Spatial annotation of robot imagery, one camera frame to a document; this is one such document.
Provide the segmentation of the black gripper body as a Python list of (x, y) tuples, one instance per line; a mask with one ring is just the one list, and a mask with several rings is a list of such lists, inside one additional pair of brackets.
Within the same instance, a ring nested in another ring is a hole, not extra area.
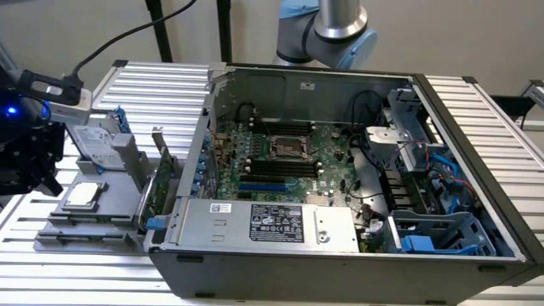
[(44, 179), (63, 159), (64, 125), (51, 119), (39, 94), (2, 70), (2, 171)]

